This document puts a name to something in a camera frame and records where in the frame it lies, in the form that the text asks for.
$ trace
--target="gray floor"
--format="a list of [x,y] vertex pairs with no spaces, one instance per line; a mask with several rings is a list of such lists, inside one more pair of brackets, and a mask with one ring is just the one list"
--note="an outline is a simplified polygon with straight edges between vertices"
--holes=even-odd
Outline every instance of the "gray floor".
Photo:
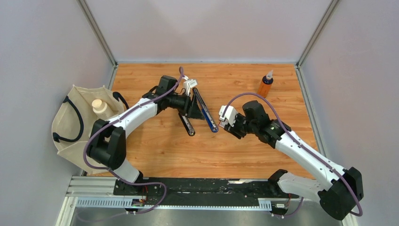
[[[290,209],[295,209],[293,202]],[[97,220],[121,213],[122,209],[79,208],[75,213],[85,220]],[[304,202],[299,212],[286,219],[277,219],[262,211],[223,210],[154,210],[142,215],[123,215],[114,219],[85,223],[75,218],[71,226],[341,226],[315,202]]]

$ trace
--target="worn black surface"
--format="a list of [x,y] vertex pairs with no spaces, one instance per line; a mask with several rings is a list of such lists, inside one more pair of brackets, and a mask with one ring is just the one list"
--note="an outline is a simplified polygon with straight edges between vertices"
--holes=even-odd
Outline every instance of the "worn black surface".
[[[268,181],[231,184],[239,179],[213,178],[148,178],[142,182],[162,182],[167,186],[167,196],[162,205],[187,206],[259,206],[258,198],[288,198]],[[114,195],[146,195],[145,189],[134,189],[117,180]],[[152,205],[159,201],[164,188],[148,186],[148,200]]]

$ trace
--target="white bottle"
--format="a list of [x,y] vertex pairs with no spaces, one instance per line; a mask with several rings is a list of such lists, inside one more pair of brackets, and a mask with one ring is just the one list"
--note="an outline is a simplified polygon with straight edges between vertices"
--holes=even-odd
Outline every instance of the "white bottle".
[[114,112],[108,107],[108,104],[100,99],[95,99],[91,103],[93,112],[96,113],[99,119],[107,120],[114,115]]

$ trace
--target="wooden tabletop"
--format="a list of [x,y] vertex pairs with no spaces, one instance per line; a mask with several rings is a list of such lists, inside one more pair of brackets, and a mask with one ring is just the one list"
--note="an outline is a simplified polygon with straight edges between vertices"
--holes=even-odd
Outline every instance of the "wooden tabletop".
[[[178,78],[179,66],[184,67],[185,75],[197,80],[197,88],[216,123],[221,105],[237,94],[256,92],[262,77],[273,69],[274,83],[267,99],[281,119],[316,148],[293,65],[120,64],[112,90],[120,92],[133,106],[159,83],[162,75]],[[232,105],[243,113],[242,105],[254,99],[257,98],[241,97]],[[271,110],[262,104],[274,119]],[[166,109],[147,120],[127,139],[129,162],[145,177],[268,178],[278,169],[310,177],[295,161],[261,143],[255,135],[239,140],[222,128],[212,133],[205,121],[191,120],[191,123],[196,131],[193,137],[187,135],[176,109]]]

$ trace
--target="beige canvas bag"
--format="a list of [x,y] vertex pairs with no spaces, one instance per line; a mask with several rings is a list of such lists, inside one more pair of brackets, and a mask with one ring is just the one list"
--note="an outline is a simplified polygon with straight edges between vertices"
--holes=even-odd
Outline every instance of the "beige canvas bag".
[[[88,174],[106,171],[104,169],[92,169],[83,161],[83,149],[91,134],[93,123],[98,119],[91,106],[91,102],[95,99],[105,101],[115,113],[114,115],[124,112],[123,104],[128,108],[128,104],[120,93],[112,93],[104,86],[97,89],[73,86],[61,104],[51,127],[53,141],[58,149],[57,154]],[[104,167],[104,165],[89,157],[88,161],[92,165]]]

